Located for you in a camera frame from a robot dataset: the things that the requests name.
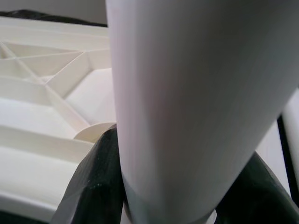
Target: white surface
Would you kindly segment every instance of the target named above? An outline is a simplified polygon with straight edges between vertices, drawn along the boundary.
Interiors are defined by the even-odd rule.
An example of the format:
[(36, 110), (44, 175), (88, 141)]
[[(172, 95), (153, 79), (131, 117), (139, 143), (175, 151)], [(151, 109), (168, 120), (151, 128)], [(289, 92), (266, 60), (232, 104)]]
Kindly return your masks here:
[(274, 122), (268, 130), (258, 145), (256, 152), (273, 171), (289, 196), (291, 196), (277, 122)]
[(21, 60), (38, 76), (50, 79), (81, 53), (26, 57)]
[(0, 126), (0, 210), (49, 221), (91, 143)]
[(191, 223), (220, 202), (299, 83), (298, 4), (107, 1), (136, 224)]
[(90, 124), (116, 122), (111, 69), (88, 73), (65, 100)]
[(17, 57), (41, 56), (41, 55), (51, 55), (51, 54), (71, 52), (71, 50), (66, 50), (66, 49), (56, 49), (56, 48), (42, 47), (42, 46), (23, 45), (23, 44), (9, 43), (9, 42), (4, 42), (4, 44)]
[(31, 74), (16, 59), (0, 60), (0, 76), (28, 79)]
[(59, 96), (65, 97), (91, 70), (88, 57), (83, 53), (60, 70), (47, 85)]
[(109, 48), (109, 39), (105, 36), (50, 32), (45, 29), (0, 26), (0, 38), (3, 42), (79, 51)]
[(57, 137), (72, 138), (76, 134), (50, 106), (0, 98), (0, 108), (0, 125)]
[(125, 204), (122, 206), (121, 211), (121, 224), (132, 224), (132, 222), (129, 220), (126, 211), (125, 211)]
[(295, 91), (282, 116), (296, 181), (299, 185), (299, 90)]
[(0, 59), (6, 59), (11, 58), (12, 55), (7, 51), (5, 46), (3, 46), (2, 43), (0, 43)]

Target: cylindrical pipe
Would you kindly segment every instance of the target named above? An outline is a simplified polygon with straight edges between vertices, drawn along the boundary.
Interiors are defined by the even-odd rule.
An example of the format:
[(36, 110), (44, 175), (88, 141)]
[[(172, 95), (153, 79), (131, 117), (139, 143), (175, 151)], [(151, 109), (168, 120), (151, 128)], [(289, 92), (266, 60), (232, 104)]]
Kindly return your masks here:
[(134, 223), (206, 221), (299, 83), (298, 4), (107, 0)]

